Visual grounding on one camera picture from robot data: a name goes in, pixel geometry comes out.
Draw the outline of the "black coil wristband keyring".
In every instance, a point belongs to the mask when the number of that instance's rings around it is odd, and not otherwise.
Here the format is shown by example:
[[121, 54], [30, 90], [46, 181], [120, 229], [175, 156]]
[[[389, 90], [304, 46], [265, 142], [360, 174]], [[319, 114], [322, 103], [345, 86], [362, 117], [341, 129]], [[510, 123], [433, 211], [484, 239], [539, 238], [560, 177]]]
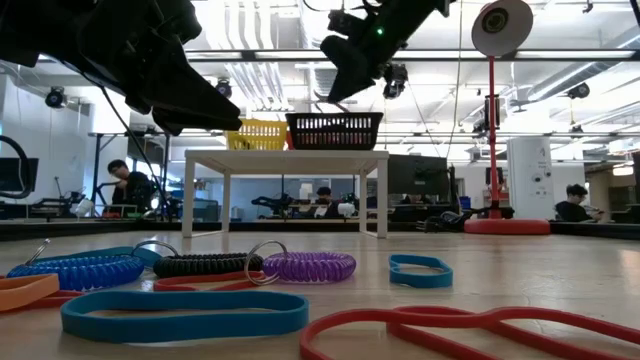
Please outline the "black coil wristband keyring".
[[159, 278], [170, 278], [194, 275], [216, 275], [232, 272], [249, 271], [260, 272], [263, 269], [264, 259], [259, 255], [248, 253], [212, 253], [212, 254], [180, 254], [168, 243], [147, 240], [134, 246], [148, 249], [156, 245], [165, 248], [170, 255], [162, 256], [151, 267]]

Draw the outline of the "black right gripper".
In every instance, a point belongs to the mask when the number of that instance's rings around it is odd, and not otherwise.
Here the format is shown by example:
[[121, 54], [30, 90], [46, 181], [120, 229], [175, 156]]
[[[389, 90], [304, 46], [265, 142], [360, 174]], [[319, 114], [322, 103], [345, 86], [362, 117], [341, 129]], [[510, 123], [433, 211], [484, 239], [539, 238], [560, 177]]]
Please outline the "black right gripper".
[[328, 29], [335, 32], [322, 41], [322, 52], [335, 65], [336, 77], [328, 95], [335, 102], [345, 100], [375, 84], [368, 74], [368, 60], [386, 63], [426, 19], [438, 12], [449, 16], [450, 0], [366, 0], [357, 10], [359, 18], [345, 10], [331, 10]]

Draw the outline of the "black monitor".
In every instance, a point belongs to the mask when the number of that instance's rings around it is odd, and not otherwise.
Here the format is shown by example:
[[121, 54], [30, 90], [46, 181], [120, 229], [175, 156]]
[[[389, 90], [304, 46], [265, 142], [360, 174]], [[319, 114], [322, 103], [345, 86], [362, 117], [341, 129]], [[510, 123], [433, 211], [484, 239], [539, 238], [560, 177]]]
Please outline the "black monitor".
[[35, 190], [38, 159], [28, 158], [22, 147], [6, 135], [0, 135], [0, 142], [17, 154], [0, 158], [0, 198], [25, 199]]
[[424, 195], [450, 200], [447, 160], [442, 157], [391, 155], [388, 160], [390, 194]]

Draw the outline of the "blue coil wristband keyring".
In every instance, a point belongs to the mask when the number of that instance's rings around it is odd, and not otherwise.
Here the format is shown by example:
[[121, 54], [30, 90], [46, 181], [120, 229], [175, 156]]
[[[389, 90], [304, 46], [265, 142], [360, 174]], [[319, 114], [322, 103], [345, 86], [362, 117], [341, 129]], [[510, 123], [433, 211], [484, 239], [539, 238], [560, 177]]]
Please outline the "blue coil wristband keyring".
[[143, 260], [133, 254], [131, 247], [42, 258], [49, 243], [46, 239], [27, 261], [12, 268], [6, 277], [56, 275], [60, 290], [84, 292], [130, 283], [145, 269]]

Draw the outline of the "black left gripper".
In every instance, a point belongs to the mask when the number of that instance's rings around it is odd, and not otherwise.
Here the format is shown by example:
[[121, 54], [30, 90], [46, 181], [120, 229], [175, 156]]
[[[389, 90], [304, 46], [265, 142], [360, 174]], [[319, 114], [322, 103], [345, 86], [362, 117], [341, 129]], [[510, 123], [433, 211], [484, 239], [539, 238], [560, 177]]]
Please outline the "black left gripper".
[[170, 135], [240, 128], [240, 110], [189, 65], [191, 0], [0, 0], [0, 60], [53, 58], [125, 96]]

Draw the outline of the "purple coil wristband keyring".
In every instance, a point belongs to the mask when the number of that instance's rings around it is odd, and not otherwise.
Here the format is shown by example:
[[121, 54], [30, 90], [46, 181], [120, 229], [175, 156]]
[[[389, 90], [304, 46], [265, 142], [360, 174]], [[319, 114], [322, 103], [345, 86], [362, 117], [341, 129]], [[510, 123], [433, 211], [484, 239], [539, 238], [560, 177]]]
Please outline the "purple coil wristband keyring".
[[[252, 275], [250, 262], [257, 252], [267, 245], [276, 245], [280, 253], [262, 261], [259, 275]], [[357, 268], [352, 255], [338, 252], [293, 252], [281, 242], [271, 240], [254, 246], [246, 255], [243, 273], [256, 286], [266, 286], [278, 281], [286, 283], [329, 284], [349, 278]]]

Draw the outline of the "black plastic basket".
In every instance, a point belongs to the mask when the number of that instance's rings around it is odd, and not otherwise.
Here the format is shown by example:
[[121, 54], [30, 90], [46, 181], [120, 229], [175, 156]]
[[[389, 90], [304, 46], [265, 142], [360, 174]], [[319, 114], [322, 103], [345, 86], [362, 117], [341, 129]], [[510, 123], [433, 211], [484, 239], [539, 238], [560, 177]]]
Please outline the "black plastic basket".
[[287, 113], [296, 150], [372, 150], [381, 112]]

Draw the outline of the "red desk lamp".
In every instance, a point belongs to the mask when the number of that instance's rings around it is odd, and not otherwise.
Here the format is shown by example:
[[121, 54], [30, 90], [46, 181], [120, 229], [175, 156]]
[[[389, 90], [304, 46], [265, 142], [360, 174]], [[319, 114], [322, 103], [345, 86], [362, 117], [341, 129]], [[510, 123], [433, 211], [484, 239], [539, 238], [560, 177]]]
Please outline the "red desk lamp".
[[527, 39], [533, 27], [533, 12], [524, 0], [494, 0], [485, 5], [476, 17], [471, 29], [472, 43], [488, 60], [489, 96], [488, 124], [490, 147], [491, 205], [485, 219], [467, 220], [466, 233], [486, 235], [548, 234], [549, 225], [538, 220], [505, 219], [500, 208], [500, 189], [496, 157], [496, 93], [495, 61], [497, 57], [514, 53]]

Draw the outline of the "white perforated shelf riser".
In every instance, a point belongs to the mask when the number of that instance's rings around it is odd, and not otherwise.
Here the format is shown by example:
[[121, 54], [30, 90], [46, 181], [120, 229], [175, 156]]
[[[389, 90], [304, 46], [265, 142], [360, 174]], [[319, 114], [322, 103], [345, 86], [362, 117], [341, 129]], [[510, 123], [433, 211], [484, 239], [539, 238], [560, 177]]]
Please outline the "white perforated shelf riser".
[[234, 175], [355, 175], [360, 180], [359, 231], [367, 233], [367, 176], [377, 175], [376, 230], [378, 239], [388, 236], [387, 151], [363, 150], [187, 150], [181, 234], [193, 238], [195, 167], [200, 164], [223, 175], [221, 231], [230, 230], [231, 177]]

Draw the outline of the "red rubber band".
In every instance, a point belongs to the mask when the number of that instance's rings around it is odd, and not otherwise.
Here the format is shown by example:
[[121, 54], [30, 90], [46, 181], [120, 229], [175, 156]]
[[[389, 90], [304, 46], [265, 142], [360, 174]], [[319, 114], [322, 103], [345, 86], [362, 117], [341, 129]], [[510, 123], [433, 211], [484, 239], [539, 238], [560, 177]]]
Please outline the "red rubber band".
[[336, 107], [337, 109], [339, 109], [343, 113], [349, 113], [350, 112], [350, 110], [348, 108], [346, 108], [345, 106], [343, 106], [339, 102], [335, 102], [335, 101], [329, 100], [328, 96], [321, 95], [316, 90], [313, 90], [313, 95], [317, 98], [317, 100], [315, 101], [315, 105], [318, 105], [320, 103], [324, 103], [324, 104], [329, 104], [329, 105], [332, 105], [332, 106]]
[[36, 301], [31, 302], [27, 305], [14, 309], [2, 310], [2, 313], [19, 312], [34, 309], [59, 308], [64, 303], [83, 295], [84, 292], [81, 291], [59, 290], [44, 298], [37, 299]]
[[173, 291], [198, 291], [193, 284], [203, 283], [213, 285], [210, 291], [237, 291], [256, 287], [253, 280], [264, 280], [266, 276], [262, 272], [250, 271], [249, 277], [245, 273], [232, 272], [216, 275], [194, 275], [162, 278], [154, 282], [154, 292]]
[[354, 322], [383, 322], [389, 334], [457, 360], [499, 360], [466, 345], [424, 332], [424, 327], [481, 329], [565, 360], [624, 360], [619, 356], [574, 346], [511, 326], [509, 320], [544, 320], [589, 330], [640, 345], [640, 330], [574, 313], [540, 307], [499, 307], [481, 313], [441, 306], [406, 306], [392, 310], [337, 312], [308, 324], [300, 334], [304, 360], [333, 360], [312, 345], [313, 338], [333, 327]]

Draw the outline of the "orange rubber band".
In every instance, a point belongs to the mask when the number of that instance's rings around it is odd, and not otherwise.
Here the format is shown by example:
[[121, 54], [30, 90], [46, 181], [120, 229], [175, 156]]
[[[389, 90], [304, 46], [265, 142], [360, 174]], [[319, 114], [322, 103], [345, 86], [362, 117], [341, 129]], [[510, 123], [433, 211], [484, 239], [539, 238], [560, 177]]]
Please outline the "orange rubber band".
[[29, 305], [58, 290], [57, 274], [0, 279], [0, 312]]

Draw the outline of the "yellow plastic basket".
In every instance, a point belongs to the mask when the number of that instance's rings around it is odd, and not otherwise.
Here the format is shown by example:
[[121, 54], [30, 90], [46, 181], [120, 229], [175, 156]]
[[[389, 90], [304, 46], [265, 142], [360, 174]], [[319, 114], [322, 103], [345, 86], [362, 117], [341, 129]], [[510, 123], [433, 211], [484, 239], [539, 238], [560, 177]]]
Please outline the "yellow plastic basket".
[[229, 150], [282, 151], [287, 131], [286, 122], [242, 119], [242, 126], [226, 131], [225, 137]]

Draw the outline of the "white cylinder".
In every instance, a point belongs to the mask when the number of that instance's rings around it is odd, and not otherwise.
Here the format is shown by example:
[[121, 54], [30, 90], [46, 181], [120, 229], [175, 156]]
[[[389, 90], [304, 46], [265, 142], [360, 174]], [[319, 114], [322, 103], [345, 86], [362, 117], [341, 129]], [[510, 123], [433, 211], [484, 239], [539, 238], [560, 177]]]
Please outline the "white cylinder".
[[518, 219], [554, 218], [550, 140], [517, 137], [507, 142], [510, 205]]

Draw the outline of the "person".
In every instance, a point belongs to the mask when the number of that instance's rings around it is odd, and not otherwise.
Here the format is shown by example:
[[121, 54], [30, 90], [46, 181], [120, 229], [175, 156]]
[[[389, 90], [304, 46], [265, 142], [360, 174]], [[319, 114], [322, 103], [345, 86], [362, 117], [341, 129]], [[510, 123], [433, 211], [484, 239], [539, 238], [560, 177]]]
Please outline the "person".
[[580, 184], [566, 187], [566, 199], [555, 205], [555, 211], [559, 220], [564, 222], [598, 222], [603, 213], [596, 211], [588, 213], [582, 206], [582, 202], [588, 195], [588, 191]]
[[124, 160], [112, 160], [107, 171], [117, 179], [112, 208], [122, 214], [144, 213], [151, 209], [153, 183], [142, 172], [131, 171]]
[[320, 187], [316, 195], [317, 207], [312, 212], [315, 218], [338, 218], [340, 216], [339, 203], [332, 199], [332, 191], [329, 187]]

